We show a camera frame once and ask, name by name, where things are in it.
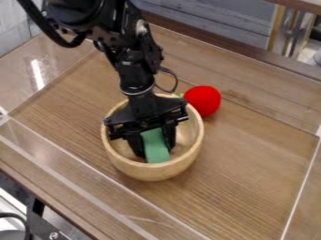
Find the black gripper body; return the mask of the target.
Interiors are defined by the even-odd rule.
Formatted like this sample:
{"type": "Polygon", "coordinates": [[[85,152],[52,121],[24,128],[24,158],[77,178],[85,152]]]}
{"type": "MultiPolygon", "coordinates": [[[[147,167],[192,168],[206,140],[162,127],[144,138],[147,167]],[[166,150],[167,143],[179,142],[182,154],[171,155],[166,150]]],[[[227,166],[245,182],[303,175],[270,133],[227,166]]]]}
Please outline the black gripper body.
{"type": "Polygon", "coordinates": [[[160,96],[150,92],[131,96],[124,106],[104,119],[111,140],[127,139],[128,135],[162,128],[174,122],[175,127],[188,119],[187,104],[180,97],[160,96]]]}

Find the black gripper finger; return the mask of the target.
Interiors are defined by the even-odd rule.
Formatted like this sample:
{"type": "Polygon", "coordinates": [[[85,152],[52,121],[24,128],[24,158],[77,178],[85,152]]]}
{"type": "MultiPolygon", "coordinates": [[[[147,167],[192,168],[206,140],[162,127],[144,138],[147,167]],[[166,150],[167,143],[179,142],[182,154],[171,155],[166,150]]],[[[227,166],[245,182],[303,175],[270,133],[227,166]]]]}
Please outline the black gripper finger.
{"type": "Polygon", "coordinates": [[[163,136],[164,136],[164,142],[166,146],[168,147],[168,150],[172,149],[175,146],[175,123],[170,122],[164,126],[162,126],[163,136]]]}
{"type": "Polygon", "coordinates": [[[142,139],[140,135],[139,134],[128,135],[127,142],[130,144],[132,153],[138,157],[143,158],[146,156],[146,153],[144,153],[144,143],[143,143],[143,139],[142,139]]]}

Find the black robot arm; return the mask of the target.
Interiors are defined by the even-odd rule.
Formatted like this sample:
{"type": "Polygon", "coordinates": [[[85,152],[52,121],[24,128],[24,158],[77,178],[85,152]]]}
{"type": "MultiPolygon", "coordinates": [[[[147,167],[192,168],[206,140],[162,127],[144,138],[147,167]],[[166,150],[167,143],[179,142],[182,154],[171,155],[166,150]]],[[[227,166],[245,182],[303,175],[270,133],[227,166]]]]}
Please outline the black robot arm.
{"type": "Polygon", "coordinates": [[[175,127],[188,119],[187,101],[160,97],[152,91],[163,53],[140,9],[131,0],[47,0],[44,9],[59,27],[92,40],[118,72],[128,103],[104,120],[110,138],[126,140],[142,158],[142,133],[159,129],[164,145],[172,149],[175,127]]]}

